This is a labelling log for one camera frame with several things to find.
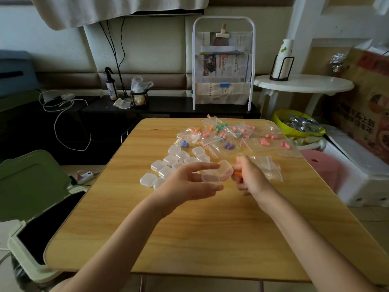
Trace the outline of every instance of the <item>aluminum foil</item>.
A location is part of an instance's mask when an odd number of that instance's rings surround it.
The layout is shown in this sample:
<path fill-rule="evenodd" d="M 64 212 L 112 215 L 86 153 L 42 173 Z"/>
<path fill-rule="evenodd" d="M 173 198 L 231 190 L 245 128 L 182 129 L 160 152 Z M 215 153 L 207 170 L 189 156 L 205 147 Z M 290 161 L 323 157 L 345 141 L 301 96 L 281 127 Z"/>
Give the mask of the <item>aluminum foil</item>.
<path fill-rule="evenodd" d="M 306 117 L 290 117 L 284 122 L 287 126 L 301 132 L 316 133 L 322 130 L 322 126 L 315 120 Z"/>
<path fill-rule="evenodd" d="M 346 57 L 345 53 L 337 53 L 337 54 L 332 56 L 329 63 L 331 64 L 333 73 L 337 73 L 340 70 L 340 67 L 341 67 L 345 57 Z"/>

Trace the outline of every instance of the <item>white cloth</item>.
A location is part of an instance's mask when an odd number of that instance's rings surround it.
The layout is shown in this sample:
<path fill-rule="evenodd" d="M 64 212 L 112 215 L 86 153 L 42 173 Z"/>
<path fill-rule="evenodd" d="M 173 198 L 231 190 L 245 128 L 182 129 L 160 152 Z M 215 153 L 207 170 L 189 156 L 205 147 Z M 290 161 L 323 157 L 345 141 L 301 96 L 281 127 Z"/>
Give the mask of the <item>white cloth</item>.
<path fill-rule="evenodd" d="M 46 24 L 56 31 L 93 24 L 137 11 L 204 9 L 209 0 L 31 0 Z"/>

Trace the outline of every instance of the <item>pink stool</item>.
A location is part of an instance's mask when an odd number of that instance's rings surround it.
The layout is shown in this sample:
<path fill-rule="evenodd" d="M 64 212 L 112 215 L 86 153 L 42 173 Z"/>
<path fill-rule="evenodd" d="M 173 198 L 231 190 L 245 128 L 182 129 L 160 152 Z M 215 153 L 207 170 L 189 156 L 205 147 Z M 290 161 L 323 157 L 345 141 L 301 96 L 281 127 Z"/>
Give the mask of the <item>pink stool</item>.
<path fill-rule="evenodd" d="M 300 152 L 317 174 L 334 190 L 342 165 L 333 157 L 320 151 L 303 149 Z"/>

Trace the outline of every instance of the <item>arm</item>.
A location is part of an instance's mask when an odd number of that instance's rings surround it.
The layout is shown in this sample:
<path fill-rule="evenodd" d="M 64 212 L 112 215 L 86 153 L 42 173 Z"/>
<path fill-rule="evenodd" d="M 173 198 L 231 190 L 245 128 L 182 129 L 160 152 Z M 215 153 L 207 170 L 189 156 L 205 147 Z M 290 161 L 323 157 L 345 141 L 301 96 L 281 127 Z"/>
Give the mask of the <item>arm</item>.
<path fill-rule="evenodd" d="M 192 163 L 180 167 L 158 190 L 141 201 L 101 249 L 68 282 L 52 291 L 119 291 L 127 281 L 157 223 L 188 200 L 214 196 L 223 186 L 203 183 L 193 172 L 217 169 L 218 164 Z"/>
<path fill-rule="evenodd" d="M 354 265 L 336 250 L 266 179 L 247 156 L 238 157 L 233 176 L 240 190 L 249 191 L 275 222 L 319 292 L 378 291 Z"/>

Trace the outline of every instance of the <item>blue box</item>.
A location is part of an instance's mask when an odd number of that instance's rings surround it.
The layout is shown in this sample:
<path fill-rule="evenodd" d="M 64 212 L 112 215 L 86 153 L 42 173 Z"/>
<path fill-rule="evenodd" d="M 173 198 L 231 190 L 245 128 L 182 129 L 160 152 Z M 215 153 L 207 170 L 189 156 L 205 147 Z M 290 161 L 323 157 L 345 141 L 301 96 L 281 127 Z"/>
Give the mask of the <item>blue box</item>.
<path fill-rule="evenodd" d="M 27 51 L 0 50 L 0 97 L 40 89 Z"/>

